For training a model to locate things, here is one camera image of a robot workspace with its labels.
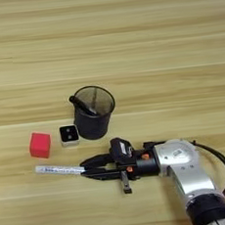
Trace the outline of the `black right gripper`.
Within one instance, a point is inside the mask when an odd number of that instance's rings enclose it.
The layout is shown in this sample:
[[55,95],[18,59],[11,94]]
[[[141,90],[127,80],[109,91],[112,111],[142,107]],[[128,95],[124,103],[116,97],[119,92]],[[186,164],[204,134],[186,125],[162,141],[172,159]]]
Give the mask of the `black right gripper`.
[[[114,160],[116,169],[105,169],[102,166],[111,164]],[[123,192],[131,194],[133,191],[129,185],[129,181],[135,181],[142,176],[158,175],[158,164],[155,154],[151,151],[131,150],[130,153],[100,154],[84,160],[81,167],[92,168],[85,169],[80,175],[95,180],[112,180],[121,179],[123,184]]]

